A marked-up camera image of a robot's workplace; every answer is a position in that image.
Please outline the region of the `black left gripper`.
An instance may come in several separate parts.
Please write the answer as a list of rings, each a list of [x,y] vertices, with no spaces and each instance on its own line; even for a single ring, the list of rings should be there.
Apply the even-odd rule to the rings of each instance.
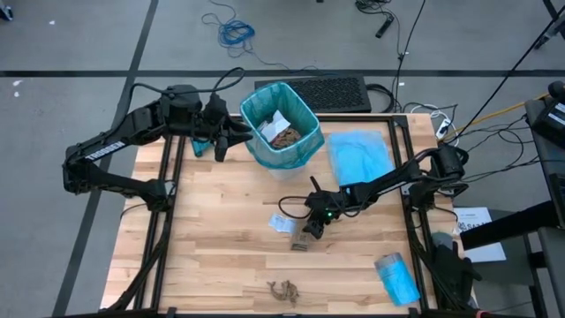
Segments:
[[[207,139],[220,146],[236,146],[251,140],[253,138],[251,134],[237,134],[228,137],[228,128],[235,133],[249,133],[252,130],[250,126],[240,121],[230,120],[226,124],[228,115],[226,101],[218,94],[212,93],[204,109],[205,124],[208,128]]]

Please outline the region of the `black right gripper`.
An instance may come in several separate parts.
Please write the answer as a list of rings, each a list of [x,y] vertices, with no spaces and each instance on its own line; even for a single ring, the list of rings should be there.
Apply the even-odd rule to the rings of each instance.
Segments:
[[[346,192],[330,192],[320,190],[310,193],[305,205],[310,209],[303,232],[310,233],[315,239],[323,236],[325,223],[338,219],[349,203]]]

